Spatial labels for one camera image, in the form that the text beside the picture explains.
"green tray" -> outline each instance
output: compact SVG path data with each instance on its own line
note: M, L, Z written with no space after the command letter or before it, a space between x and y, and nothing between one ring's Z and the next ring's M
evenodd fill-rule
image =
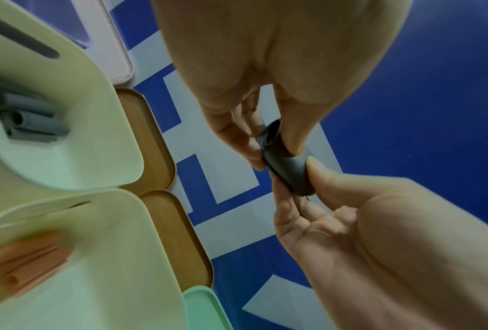
M189 330L233 330L215 293L202 285L182 294L186 303Z

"gray foam tube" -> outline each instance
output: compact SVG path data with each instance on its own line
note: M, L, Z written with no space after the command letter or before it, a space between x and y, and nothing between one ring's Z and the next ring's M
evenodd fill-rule
M314 194L314 188L307 175L307 152L293 156L286 149L280 136L280 120L272 122L258 138L265 163L291 191L298 196Z
M34 141L44 143L57 141L57 137L55 135L29 132L27 130L21 130L15 127L6 128L6 135L11 140Z
M53 135L66 135L70 132L68 126L56 119L32 114L27 111L12 110L9 111L8 116L11 117L14 127L21 130Z
M0 93L0 110L14 109L25 110L33 114L47 117L53 117L59 110L56 105L41 99L11 93Z
M45 99L44 95L0 77L0 92Z

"white bin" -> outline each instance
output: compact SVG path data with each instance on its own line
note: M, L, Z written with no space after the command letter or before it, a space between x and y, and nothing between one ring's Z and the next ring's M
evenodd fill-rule
M70 40L0 0L0 21L59 53L45 57L0 35L0 76L59 104L71 133L50 144L9 140L0 123L0 211L63 191L137 180L144 163L109 79Z
M2 302L0 329L187 329L177 280L135 195L108 189L0 214L0 245L48 231L63 231L72 242L70 262L32 291Z

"orange foam tube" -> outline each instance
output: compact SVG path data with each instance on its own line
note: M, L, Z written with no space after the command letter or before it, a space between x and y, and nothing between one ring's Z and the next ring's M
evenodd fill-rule
M44 273L40 274L39 276L35 277L31 281L25 283L24 285L22 285L18 288L17 287L5 286L5 287L3 287L3 291L6 292L7 294L11 295L11 296L20 297L23 294L27 293L28 291L32 290L34 287L37 287L39 284L41 284L45 280L47 280L50 277L52 277L53 275L55 275L55 273L59 269L61 269L67 262L68 262L68 260L61 261L60 263L58 263L54 267L48 269Z
M37 258L39 258L39 257L41 257L47 253L53 252L56 249L58 249L57 245L51 245L49 247L45 247L41 250L38 250L34 253L27 254L26 256L23 256L21 258L9 261L9 262L4 263L4 264L0 264L0 278L2 278L5 275L8 275L12 271L19 268L20 266L22 266L22 265L24 265L30 261L33 261L33 260L35 260L35 259L37 259Z
M72 248L61 248L26 263L2 278L3 285L18 288L63 262L73 252Z
M23 257L43 248L57 245L61 240L60 232L39 235L0 247L0 264Z

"brown plastic tray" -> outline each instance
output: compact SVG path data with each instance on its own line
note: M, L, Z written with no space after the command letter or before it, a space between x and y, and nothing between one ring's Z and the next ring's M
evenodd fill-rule
M140 199L150 212L180 289L211 287L213 264L178 198L167 191L151 191Z
M152 190L167 189L175 179L177 168L146 99L132 89L115 90L144 158L142 176L121 188L137 196Z

